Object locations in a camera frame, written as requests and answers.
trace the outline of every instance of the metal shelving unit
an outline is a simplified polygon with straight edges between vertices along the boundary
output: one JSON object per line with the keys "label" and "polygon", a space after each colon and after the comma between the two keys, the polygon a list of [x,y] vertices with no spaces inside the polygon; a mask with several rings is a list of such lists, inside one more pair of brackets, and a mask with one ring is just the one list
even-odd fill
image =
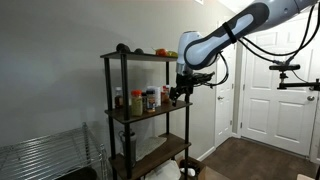
{"label": "metal shelving unit", "polygon": [[57,179],[100,163],[107,178],[106,150],[83,123],[82,128],[0,147],[0,179]]}
{"label": "metal shelving unit", "polygon": [[[174,107],[171,104],[163,104],[161,107],[156,108],[155,113],[143,113],[140,117],[132,117],[130,115],[129,106],[129,91],[128,91],[128,69],[127,61],[148,61],[154,63],[165,63],[166,66],[166,84],[169,84],[169,63],[176,62],[175,57],[163,57],[153,54],[137,54],[137,53],[122,53],[113,52],[100,56],[104,59],[105,77],[106,77],[106,90],[108,100],[108,110],[105,113],[108,115],[109,121],[109,133],[111,144],[111,157],[109,161],[112,165],[113,179],[117,179],[119,175],[122,179],[138,179],[141,176],[147,174],[152,169],[164,163],[166,160],[173,158],[176,154],[184,150],[185,157],[189,156],[189,110],[192,103],[189,102],[189,95],[186,95],[185,101],[178,101],[177,106]],[[120,60],[121,62],[121,76],[123,87],[123,104],[124,107],[121,110],[113,109],[113,98],[111,89],[111,71],[110,71],[110,59]],[[181,108],[185,108],[185,137],[184,139],[177,137],[170,133],[170,112]],[[131,167],[131,154],[130,154],[130,124],[138,121],[146,120],[150,117],[158,116],[160,114],[166,114],[166,132],[161,135],[168,140],[166,143],[157,148],[154,152],[147,155],[144,159],[138,161],[135,167]],[[126,153],[128,156],[124,158],[121,154],[116,154],[115,149],[115,137],[114,137],[114,120],[120,122],[124,126],[124,132],[126,134]],[[188,158],[186,158],[185,170],[187,169]]]}

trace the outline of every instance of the baseboard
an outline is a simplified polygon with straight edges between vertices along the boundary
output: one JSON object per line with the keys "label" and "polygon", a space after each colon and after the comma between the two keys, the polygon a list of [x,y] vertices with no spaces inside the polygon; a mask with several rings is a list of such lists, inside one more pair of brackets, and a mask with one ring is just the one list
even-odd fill
{"label": "baseboard", "polygon": [[232,137],[241,138],[241,136],[239,134],[236,134],[236,133],[232,133]]}
{"label": "baseboard", "polygon": [[211,153],[213,153],[216,150],[215,147],[210,148],[207,152],[202,154],[200,157],[197,158],[198,161],[203,161],[206,157],[208,157]]}

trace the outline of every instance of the door knob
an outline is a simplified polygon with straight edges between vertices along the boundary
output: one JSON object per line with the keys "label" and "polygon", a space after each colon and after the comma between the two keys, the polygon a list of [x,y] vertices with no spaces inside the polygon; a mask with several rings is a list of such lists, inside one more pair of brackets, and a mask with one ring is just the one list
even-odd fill
{"label": "door knob", "polygon": [[315,98],[314,98],[314,96],[308,96],[307,99],[308,99],[308,101],[314,101]]}

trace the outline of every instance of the robotic arm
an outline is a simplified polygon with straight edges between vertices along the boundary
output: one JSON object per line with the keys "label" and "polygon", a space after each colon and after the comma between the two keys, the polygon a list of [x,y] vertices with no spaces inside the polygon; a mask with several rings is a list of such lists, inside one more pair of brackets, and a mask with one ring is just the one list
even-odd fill
{"label": "robotic arm", "polygon": [[171,99],[175,102],[183,93],[192,94],[195,84],[210,81],[213,73],[193,75],[193,70],[212,65],[218,59],[220,51],[237,39],[277,26],[317,2],[318,0],[255,0],[206,37],[195,31],[183,33],[178,47],[177,87],[172,88]]}

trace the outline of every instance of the white door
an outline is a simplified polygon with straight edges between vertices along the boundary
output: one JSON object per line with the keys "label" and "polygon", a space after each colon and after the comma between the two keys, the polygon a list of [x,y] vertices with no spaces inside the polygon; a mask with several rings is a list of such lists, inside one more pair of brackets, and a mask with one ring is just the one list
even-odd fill
{"label": "white door", "polygon": [[[234,97],[234,75],[236,47],[230,45],[223,50],[222,55],[225,57],[229,67],[229,78],[216,88],[216,124],[215,124],[215,147],[217,148],[232,133],[233,118],[233,97]],[[216,81],[220,82],[226,73],[224,62],[220,58],[217,62]]]}
{"label": "white door", "polygon": [[[305,18],[296,18],[249,38],[268,51],[291,52],[300,45],[305,24]],[[301,65],[296,73],[307,81],[315,81],[310,72],[314,50],[311,45],[292,61],[292,64]],[[274,59],[272,56],[259,54]],[[280,73],[270,71],[270,65],[272,64],[246,52],[242,136],[308,156],[317,92],[306,87],[278,90]],[[286,74],[289,78],[285,82],[301,82],[292,72],[287,71]],[[315,97],[315,100],[309,101],[308,97]]]}

